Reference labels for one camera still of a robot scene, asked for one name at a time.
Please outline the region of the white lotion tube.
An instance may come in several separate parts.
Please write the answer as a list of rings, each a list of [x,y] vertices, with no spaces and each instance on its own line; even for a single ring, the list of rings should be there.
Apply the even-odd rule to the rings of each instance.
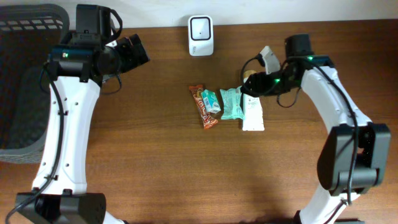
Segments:
[[[243,131],[263,131],[263,110],[259,97],[243,94]]]

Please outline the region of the teal wet wipes pack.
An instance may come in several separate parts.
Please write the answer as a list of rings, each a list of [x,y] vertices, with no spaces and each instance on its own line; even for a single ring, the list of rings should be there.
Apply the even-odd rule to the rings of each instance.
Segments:
[[[223,100],[223,115],[221,119],[244,119],[244,113],[241,107],[241,90],[230,88],[229,90],[220,90]]]

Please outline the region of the teal tissue pack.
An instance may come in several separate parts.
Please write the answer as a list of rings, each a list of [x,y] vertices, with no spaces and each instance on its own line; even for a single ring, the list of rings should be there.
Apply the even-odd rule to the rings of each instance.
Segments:
[[[218,112],[221,111],[221,107],[215,92],[210,90],[204,90],[201,93],[201,96],[203,98],[203,102],[205,104],[207,112],[217,114]]]

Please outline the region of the orange candy bar wrapper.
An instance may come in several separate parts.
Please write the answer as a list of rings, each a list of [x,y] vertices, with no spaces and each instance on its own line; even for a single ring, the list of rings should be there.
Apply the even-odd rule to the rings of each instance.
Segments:
[[[192,94],[195,100],[199,114],[203,121],[204,129],[212,128],[215,124],[218,123],[218,120],[212,117],[206,110],[205,103],[201,95],[204,91],[203,85],[189,86],[188,89],[190,90],[190,93]]]

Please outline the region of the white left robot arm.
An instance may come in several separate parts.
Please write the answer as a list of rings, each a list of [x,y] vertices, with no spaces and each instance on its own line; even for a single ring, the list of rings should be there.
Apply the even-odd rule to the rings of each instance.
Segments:
[[[118,223],[102,193],[89,193],[86,151],[102,84],[149,61],[138,35],[122,37],[114,9],[76,7],[76,29],[56,45],[42,71],[50,111],[44,153],[30,192],[19,193],[13,213],[33,223]]]

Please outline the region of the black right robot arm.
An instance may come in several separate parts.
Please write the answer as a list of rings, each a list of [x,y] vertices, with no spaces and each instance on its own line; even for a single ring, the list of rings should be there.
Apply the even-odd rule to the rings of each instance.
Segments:
[[[308,34],[284,40],[286,59],[269,47],[255,57],[263,72],[243,68],[241,92],[280,97],[303,91],[322,117],[328,137],[317,162],[319,185],[307,206],[290,223],[359,223],[339,219],[342,211],[384,179],[391,143],[386,124],[373,123],[354,103],[328,55],[314,53]]]

